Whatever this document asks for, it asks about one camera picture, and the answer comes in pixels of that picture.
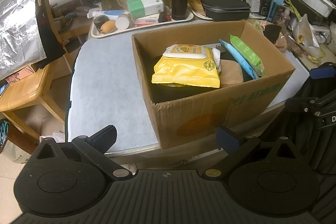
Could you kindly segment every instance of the blue wet wipes package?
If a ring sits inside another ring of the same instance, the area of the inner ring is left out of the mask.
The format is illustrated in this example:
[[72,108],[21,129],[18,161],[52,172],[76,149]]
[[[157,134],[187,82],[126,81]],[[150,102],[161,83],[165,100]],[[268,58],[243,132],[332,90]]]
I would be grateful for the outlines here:
[[252,79],[258,79],[259,76],[255,72],[255,70],[251,67],[251,65],[245,60],[245,58],[229,43],[219,39],[219,42],[222,44],[224,48],[226,48],[229,53],[236,59],[236,61],[241,65],[241,67],[252,77]]

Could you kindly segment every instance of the metal screw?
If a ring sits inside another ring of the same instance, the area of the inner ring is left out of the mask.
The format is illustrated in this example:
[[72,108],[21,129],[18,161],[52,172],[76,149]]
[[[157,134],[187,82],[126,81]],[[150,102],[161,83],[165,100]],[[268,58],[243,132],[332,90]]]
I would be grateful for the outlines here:
[[123,178],[129,175],[129,170],[126,169],[117,169],[112,173],[117,178]]
[[205,171],[205,174],[208,177],[216,178],[219,177],[222,174],[222,172],[220,172],[218,169],[208,169]]

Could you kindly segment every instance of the wooden chair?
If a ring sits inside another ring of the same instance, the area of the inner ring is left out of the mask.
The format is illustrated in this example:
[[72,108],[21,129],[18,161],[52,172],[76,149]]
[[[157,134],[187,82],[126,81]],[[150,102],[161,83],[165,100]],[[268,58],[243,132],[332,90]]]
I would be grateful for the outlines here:
[[[58,42],[62,43],[54,24],[49,0],[41,0],[41,5],[45,15],[48,17],[54,35]],[[63,58],[71,71],[73,61],[69,53],[66,53]],[[37,70],[34,74],[9,85],[4,94],[0,97],[0,112],[16,127],[32,136],[37,142],[40,135],[27,126],[24,121],[13,112],[13,110],[41,103],[56,119],[64,124],[64,111],[60,109],[48,94],[56,64],[57,60],[48,64],[43,69]]]

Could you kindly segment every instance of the green wet wipes package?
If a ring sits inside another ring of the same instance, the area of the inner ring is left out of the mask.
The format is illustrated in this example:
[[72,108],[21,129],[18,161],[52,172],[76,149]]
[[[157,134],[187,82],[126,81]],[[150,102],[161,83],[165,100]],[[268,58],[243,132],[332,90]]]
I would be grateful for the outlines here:
[[231,45],[246,59],[259,76],[265,74],[265,67],[259,56],[250,49],[239,37],[230,35]]

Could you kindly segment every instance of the wet wipes lid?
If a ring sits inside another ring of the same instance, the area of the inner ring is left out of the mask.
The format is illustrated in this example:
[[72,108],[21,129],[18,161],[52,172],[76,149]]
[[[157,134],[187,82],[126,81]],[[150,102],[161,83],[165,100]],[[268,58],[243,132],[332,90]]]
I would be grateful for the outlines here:
[[207,58],[204,46],[175,44],[166,49],[163,53],[165,57],[203,59]]

